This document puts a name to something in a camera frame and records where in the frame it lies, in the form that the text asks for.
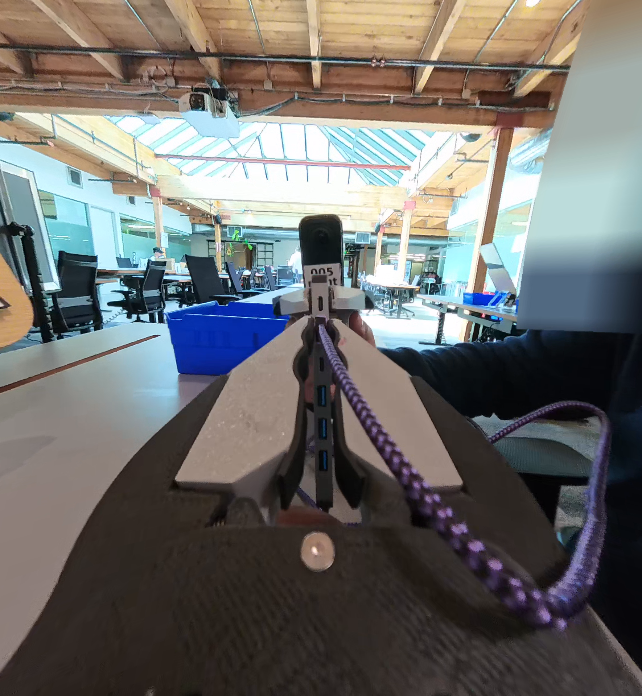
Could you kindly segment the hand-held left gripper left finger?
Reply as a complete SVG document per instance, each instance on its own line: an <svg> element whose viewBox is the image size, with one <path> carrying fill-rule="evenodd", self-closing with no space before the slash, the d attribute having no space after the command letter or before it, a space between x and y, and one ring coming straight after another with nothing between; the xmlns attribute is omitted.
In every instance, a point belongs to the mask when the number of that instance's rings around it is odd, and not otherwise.
<svg viewBox="0 0 642 696"><path fill-rule="evenodd" d="M306 434L297 363L308 368L313 329L300 319L230 372L176 474L180 489L249 498L274 519L283 459Z"/></svg>

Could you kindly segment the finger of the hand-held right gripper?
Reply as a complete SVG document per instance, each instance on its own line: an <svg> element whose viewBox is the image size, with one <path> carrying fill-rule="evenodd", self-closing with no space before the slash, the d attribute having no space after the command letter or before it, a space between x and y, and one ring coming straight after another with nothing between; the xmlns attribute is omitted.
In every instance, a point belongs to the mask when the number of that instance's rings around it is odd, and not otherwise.
<svg viewBox="0 0 642 696"><path fill-rule="evenodd" d="M310 291L302 288L288 288L273 298L273 314L276 317L310 315Z"/></svg>
<svg viewBox="0 0 642 696"><path fill-rule="evenodd" d="M373 309L375 301L371 292L352 287L329 288L329 311L332 314Z"/></svg>

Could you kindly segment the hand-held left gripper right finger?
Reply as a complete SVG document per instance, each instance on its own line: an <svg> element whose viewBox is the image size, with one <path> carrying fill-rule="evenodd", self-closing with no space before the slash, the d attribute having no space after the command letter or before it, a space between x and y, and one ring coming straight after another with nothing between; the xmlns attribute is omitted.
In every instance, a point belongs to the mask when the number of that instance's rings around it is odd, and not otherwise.
<svg viewBox="0 0 642 696"><path fill-rule="evenodd" d="M336 351L360 394L410 464L437 493L455 493L463 481L410 376L342 322L327 327ZM378 514L382 500L403 497L403 490L380 457L339 386L335 394L336 474L351 507Z"/></svg>

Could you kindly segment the grey usb hub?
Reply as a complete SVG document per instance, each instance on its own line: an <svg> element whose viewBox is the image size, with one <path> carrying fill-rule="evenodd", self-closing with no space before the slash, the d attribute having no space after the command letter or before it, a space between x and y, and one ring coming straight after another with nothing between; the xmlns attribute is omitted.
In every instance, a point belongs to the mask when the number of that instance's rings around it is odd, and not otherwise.
<svg viewBox="0 0 642 696"><path fill-rule="evenodd" d="M311 278L309 292L313 317L313 352L310 372L313 373L316 505L325 512L334 504L332 374L326 365L326 353L318 329L325 325L330 316L329 290L325 276L315 275Z"/></svg>

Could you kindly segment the blue plastic bin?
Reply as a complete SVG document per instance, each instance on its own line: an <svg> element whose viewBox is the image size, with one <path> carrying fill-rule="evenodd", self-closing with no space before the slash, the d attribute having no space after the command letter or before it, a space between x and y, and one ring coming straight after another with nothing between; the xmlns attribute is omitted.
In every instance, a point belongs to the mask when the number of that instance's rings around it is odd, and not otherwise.
<svg viewBox="0 0 642 696"><path fill-rule="evenodd" d="M280 335L289 320L276 315L271 304L243 300L202 303L165 318L177 371L203 376L228 374Z"/></svg>

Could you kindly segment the person's right hand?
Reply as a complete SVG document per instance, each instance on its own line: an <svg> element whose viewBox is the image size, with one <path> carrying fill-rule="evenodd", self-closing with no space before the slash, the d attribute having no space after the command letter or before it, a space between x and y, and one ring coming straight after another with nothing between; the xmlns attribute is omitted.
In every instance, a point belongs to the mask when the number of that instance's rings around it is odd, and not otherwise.
<svg viewBox="0 0 642 696"><path fill-rule="evenodd" d="M365 340L372 347L377 347L375 336L371 327L364 321L359 311L353 311L350 314L348 320L348 326L357 335L359 335L363 340Z"/></svg>

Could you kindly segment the black office chair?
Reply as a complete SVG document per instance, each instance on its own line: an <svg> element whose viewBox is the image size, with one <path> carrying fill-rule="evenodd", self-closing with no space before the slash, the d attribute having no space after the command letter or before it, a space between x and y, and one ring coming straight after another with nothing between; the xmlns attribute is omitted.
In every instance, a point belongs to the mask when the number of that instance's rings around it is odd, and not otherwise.
<svg viewBox="0 0 642 696"><path fill-rule="evenodd" d="M141 276L121 278L126 290L118 292L123 298L119 301L109 301L107 305L125 310L127 318L135 317L135 322L141 322L141 316L147 315L151 323L163 324L165 300L162 284L165 273L165 261L149 260Z"/></svg>
<svg viewBox="0 0 642 696"><path fill-rule="evenodd" d="M66 334L103 329L96 282L98 257L60 250L57 272L61 289L52 295L52 329L58 340Z"/></svg>
<svg viewBox="0 0 642 696"><path fill-rule="evenodd" d="M214 301L225 306L242 299L237 294L225 292L219 270L212 257L185 255L185 263L190 275L195 304Z"/></svg>

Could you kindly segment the grey upholstered chair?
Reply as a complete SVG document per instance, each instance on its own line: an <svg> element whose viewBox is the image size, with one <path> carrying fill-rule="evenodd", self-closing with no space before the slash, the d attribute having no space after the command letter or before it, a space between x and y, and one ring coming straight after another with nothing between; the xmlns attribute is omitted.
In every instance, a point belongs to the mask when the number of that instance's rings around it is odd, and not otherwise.
<svg viewBox="0 0 642 696"><path fill-rule="evenodd" d="M494 447L520 476L554 523L563 486L586 486L592 462L569 446L547 439L504 437Z"/></svg>

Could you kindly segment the silver laptop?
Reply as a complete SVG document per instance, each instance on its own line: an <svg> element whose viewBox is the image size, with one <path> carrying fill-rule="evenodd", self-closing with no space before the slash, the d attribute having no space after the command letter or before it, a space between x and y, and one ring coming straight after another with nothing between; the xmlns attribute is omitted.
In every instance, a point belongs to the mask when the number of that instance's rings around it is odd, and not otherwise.
<svg viewBox="0 0 642 696"><path fill-rule="evenodd" d="M494 289L499 293L512 294L516 297L517 289L515 283L508 273L494 243L482 244L480 246L480 254Z"/></svg>

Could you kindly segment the white ceiling projector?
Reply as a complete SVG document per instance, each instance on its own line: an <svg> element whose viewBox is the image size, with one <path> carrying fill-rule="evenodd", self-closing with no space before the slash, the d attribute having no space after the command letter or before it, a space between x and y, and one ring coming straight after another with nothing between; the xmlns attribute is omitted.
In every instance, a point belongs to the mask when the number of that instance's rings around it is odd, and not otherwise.
<svg viewBox="0 0 642 696"><path fill-rule="evenodd" d="M204 137L237 138L239 120L226 99L215 98L211 92L187 92L178 100L181 117Z"/></svg>

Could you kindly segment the black framed whiteboard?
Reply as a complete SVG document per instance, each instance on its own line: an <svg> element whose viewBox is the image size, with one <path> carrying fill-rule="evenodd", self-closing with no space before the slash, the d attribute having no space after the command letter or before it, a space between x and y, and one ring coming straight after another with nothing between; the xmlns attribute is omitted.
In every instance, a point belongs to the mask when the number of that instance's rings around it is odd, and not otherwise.
<svg viewBox="0 0 642 696"><path fill-rule="evenodd" d="M44 292L60 291L52 244L32 171L0 160L0 254L25 291L31 293L20 237L11 237L7 225L15 222L33 230L33 244Z"/></svg>

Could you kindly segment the wooden support post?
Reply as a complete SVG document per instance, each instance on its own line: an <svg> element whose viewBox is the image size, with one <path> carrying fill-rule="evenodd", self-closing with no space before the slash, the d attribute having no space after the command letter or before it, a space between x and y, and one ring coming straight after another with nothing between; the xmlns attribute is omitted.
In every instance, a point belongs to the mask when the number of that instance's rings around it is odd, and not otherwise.
<svg viewBox="0 0 642 696"><path fill-rule="evenodd" d="M487 269L482 260L481 246L493 241L514 134L513 127L500 127L493 140L484 181L483 211L478 221L466 293L480 293L485 287Z"/></svg>

